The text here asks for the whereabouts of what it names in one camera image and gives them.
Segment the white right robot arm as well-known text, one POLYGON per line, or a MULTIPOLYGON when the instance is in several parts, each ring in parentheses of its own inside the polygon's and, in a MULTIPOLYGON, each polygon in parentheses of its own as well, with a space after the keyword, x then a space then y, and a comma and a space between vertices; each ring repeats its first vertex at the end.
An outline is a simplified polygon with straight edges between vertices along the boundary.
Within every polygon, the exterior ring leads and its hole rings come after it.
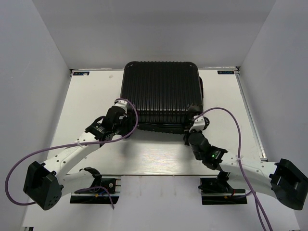
POLYGON ((225 149, 211 145, 201 132, 188 133, 184 143, 191 147, 195 159, 210 170, 217 170, 215 178, 202 178, 199 189, 206 196, 254 190, 277 199, 293 210, 302 210, 308 195, 308 178, 291 161, 257 161, 238 158, 225 149))

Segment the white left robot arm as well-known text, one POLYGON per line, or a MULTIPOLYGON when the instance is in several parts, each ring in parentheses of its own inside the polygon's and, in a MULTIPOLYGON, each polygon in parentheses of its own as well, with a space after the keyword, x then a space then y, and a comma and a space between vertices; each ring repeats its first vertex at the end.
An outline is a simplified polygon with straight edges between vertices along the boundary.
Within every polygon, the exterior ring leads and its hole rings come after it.
POLYGON ((119 100, 107 114, 95 119, 75 142, 62 145, 62 151, 42 163, 31 163, 23 191, 43 210, 53 208, 64 195, 73 192, 97 192, 102 188, 101 174, 85 167, 78 173, 70 170, 104 144, 129 137, 138 125, 136 110, 129 112, 128 102, 119 100))

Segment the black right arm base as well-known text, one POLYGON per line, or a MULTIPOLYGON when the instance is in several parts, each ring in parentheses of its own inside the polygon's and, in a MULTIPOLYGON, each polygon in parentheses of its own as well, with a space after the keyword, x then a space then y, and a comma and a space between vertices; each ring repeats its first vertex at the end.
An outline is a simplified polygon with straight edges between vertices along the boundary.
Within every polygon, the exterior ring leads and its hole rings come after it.
POLYGON ((219 180, 217 178, 200 178, 198 189, 201 192, 202 205, 247 204, 245 189, 233 189, 224 180, 219 180))

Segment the black hard-shell suitcase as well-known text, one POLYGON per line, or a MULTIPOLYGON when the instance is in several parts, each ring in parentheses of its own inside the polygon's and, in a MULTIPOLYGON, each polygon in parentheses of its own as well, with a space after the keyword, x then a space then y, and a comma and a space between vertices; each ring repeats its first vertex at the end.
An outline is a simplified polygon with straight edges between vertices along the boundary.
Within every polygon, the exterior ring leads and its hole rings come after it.
POLYGON ((120 97, 134 105, 139 130, 185 134, 204 111, 203 82, 192 62, 130 62, 120 97))

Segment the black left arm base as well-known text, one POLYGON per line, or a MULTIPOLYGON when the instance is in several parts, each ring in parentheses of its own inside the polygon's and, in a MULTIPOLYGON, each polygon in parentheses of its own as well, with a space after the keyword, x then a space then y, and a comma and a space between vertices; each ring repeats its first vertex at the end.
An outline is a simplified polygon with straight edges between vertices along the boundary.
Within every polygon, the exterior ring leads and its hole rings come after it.
POLYGON ((91 190, 71 193, 70 204, 88 205, 115 205, 120 197, 121 178, 102 177, 100 183, 93 184, 100 186, 91 190))

